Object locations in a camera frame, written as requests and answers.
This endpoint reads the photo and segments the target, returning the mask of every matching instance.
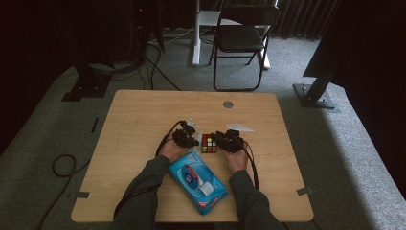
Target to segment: wooden table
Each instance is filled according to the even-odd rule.
[[[232,108],[223,103],[230,101]],[[111,104],[72,220],[112,221],[114,209],[130,181],[152,159],[165,134],[179,120],[190,118],[197,132],[225,132],[238,122],[255,131],[241,132],[255,156],[259,185],[280,221],[308,221],[313,212],[307,195],[298,195],[304,182],[283,121],[278,100],[266,93],[120,90]],[[168,174],[158,191],[158,222],[238,221],[221,152],[204,153],[203,161],[228,187],[230,194],[207,216],[200,216]]]

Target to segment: black chair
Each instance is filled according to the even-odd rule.
[[[214,89],[217,91],[254,91],[260,85],[263,64],[265,62],[266,51],[268,49],[269,35],[276,25],[280,11],[275,6],[240,5],[232,6],[223,10],[218,17],[217,27],[214,36],[212,54],[209,65],[214,58]],[[222,23],[223,19],[236,22],[236,25]],[[224,53],[253,53],[251,56],[223,56],[217,55],[218,49]],[[263,51],[259,65],[258,83],[252,88],[228,88],[220,89],[216,86],[216,72],[218,58],[250,58],[246,65],[249,65],[256,54]]]

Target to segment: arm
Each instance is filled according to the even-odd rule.
[[[272,215],[265,194],[257,190],[247,169],[248,157],[242,149],[230,153],[220,149],[227,159],[230,171],[230,186],[237,206],[237,215],[242,229],[282,230],[282,224]]]
[[[114,217],[109,230],[154,229],[158,207],[157,187],[167,174],[168,166],[187,151],[188,149],[178,147],[171,139],[162,146],[159,155],[149,160],[128,185],[123,196],[126,202]]]

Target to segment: small round object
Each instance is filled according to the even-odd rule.
[[[232,108],[232,107],[234,106],[234,104],[233,104],[233,102],[231,102],[231,101],[225,101],[225,102],[223,103],[223,106],[224,106],[225,108]]]

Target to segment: rubik's cube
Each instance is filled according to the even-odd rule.
[[[215,153],[217,144],[212,138],[212,134],[203,134],[202,136],[202,153]]]

